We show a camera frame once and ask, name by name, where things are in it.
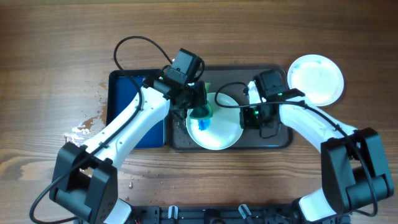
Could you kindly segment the blue water tray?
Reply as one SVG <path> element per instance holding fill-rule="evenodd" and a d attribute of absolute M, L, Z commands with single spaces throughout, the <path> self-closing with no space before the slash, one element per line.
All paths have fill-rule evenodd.
<path fill-rule="evenodd" d="M 109 74 L 106 125 L 110 124 L 134 99 L 137 90 L 119 70 Z M 136 148 L 158 148 L 165 144 L 165 120 L 155 124 L 137 143 Z"/>

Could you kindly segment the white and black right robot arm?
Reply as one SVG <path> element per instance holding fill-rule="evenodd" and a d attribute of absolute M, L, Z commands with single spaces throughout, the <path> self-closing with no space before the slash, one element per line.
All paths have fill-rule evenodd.
<path fill-rule="evenodd" d="M 302 91 L 286 89 L 276 70 L 266 70 L 244 85 L 256 120 L 274 115 L 296 130 L 321 155 L 322 186 L 299 199 L 307 223 L 356 212 L 373 217 L 378 203 L 394 194 L 381 137 L 372 128 L 356 129 L 331 117 Z"/>

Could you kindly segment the white plate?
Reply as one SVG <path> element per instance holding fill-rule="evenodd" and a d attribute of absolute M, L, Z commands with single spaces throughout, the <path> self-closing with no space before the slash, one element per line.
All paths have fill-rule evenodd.
<path fill-rule="evenodd" d="M 186 128 L 189 136 L 200 147 L 209 150 L 222 150 L 231 147 L 243 133 L 240 125 L 240 109 L 224 108 L 215 103 L 216 93 L 208 93 L 207 100 L 213 109 L 213 116 L 205 120 L 205 129 L 201 130 L 199 120 L 191 119 L 188 111 Z"/>
<path fill-rule="evenodd" d="M 335 62 L 317 54 L 296 59 L 287 72 L 289 88 L 296 88 L 316 106 L 328 106 L 342 96 L 345 81 Z"/>

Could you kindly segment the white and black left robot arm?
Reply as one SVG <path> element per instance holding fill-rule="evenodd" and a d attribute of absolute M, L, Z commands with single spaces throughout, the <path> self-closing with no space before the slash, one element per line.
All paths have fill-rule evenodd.
<path fill-rule="evenodd" d="M 199 56 L 180 49 L 171 66 L 145 77 L 135 98 L 100 133 L 81 146 L 66 142 L 57 155 L 50 200 L 83 223 L 127 223 L 133 208 L 118 196 L 118 171 L 169 111 L 206 104 L 204 67 Z"/>

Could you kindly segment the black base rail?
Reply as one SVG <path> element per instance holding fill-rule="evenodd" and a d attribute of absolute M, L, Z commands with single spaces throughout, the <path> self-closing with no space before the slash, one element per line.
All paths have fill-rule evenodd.
<path fill-rule="evenodd" d="M 299 223 L 300 215 L 289 204 L 262 207 L 241 204 L 238 207 L 136 206 L 128 224 L 283 224 Z"/>

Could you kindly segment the green and yellow sponge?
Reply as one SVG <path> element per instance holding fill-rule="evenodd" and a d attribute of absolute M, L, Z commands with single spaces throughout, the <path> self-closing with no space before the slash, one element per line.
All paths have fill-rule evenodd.
<path fill-rule="evenodd" d="M 209 85 L 209 83 L 198 81 L 190 86 L 190 111 L 188 112 L 188 117 L 190 119 L 206 120 L 213 116 L 213 107 L 207 99 Z"/>

